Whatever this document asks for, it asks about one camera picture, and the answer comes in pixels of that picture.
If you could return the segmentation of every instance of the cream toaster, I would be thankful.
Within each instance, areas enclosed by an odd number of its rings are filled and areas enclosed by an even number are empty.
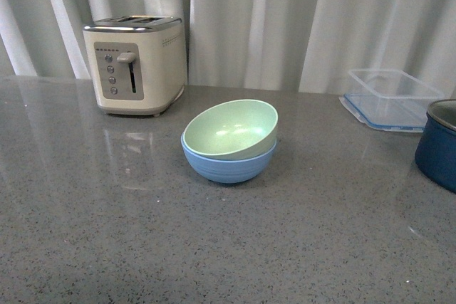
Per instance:
[[[187,82],[181,19],[124,16],[83,29],[98,107],[106,113],[158,116]]]

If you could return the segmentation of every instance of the green bowl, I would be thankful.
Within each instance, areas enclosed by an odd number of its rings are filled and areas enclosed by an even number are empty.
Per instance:
[[[278,120],[276,109],[264,101],[229,101],[195,117],[185,128],[183,142],[190,151],[207,158],[253,158],[274,145]]]

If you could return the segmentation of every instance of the pot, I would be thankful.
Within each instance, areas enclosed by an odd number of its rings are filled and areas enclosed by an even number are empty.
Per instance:
[[[435,101],[426,115],[416,165],[428,178],[456,193],[456,100]]]

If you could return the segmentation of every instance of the toaster chrome top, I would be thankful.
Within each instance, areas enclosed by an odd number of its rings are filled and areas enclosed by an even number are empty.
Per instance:
[[[95,21],[93,25],[84,26],[84,30],[95,32],[155,32],[181,23],[181,18],[170,16],[123,16]]]

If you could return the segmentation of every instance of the toaster lever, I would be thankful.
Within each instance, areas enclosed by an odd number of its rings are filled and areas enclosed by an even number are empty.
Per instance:
[[[132,63],[136,59],[136,55],[134,53],[121,53],[117,57],[117,62],[119,63]]]

